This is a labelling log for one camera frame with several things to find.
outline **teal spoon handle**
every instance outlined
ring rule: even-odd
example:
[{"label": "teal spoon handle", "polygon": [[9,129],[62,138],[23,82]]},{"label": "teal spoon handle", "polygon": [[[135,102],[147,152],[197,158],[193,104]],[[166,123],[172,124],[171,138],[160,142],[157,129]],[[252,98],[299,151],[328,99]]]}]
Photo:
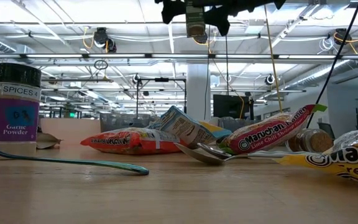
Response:
[{"label": "teal spoon handle", "polygon": [[66,164],[78,164],[78,165],[90,165],[90,166],[103,166],[103,167],[112,167],[122,170],[133,171],[142,175],[148,175],[149,170],[145,167],[136,166],[132,164],[124,164],[120,162],[110,162],[110,161],[89,161],[89,160],[73,160],[73,159],[47,159],[39,157],[28,157],[28,156],[17,156],[8,154],[0,151],[0,156],[8,159],[17,159],[17,160],[27,160],[27,161],[40,161],[40,162],[59,162]]}]

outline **wooden table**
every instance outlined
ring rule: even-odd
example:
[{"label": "wooden table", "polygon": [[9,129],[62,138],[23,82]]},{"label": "wooden table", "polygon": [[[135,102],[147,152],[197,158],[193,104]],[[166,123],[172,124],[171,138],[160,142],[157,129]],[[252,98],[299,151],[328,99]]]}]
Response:
[{"label": "wooden table", "polygon": [[184,154],[120,156],[63,146],[38,156],[150,169],[0,161],[0,223],[358,223],[358,185],[273,161],[206,166]]}]

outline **small glass jar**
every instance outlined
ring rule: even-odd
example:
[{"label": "small glass jar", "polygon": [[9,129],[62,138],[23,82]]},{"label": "small glass jar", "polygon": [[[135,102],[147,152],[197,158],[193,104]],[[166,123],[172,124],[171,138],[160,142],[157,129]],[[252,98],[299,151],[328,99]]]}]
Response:
[{"label": "small glass jar", "polygon": [[334,145],[329,134],[320,129],[302,129],[285,143],[292,152],[325,152]]}]

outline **yellow maruchan package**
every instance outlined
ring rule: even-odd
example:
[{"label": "yellow maruchan package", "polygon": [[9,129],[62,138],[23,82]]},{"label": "yellow maruchan package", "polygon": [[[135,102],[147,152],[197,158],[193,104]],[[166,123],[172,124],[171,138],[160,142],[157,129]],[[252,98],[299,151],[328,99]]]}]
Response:
[{"label": "yellow maruchan package", "polygon": [[321,169],[358,182],[358,131],[346,133],[335,140],[329,153],[318,156],[288,155],[277,159],[277,162]]}]

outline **purple label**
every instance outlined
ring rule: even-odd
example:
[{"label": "purple label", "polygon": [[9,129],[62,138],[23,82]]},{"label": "purple label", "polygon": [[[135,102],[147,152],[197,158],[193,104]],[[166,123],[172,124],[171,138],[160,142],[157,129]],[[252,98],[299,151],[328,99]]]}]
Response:
[{"label": "purple label", "polygon": [[35,141],[39,103],[0,99],[0,141]]}]

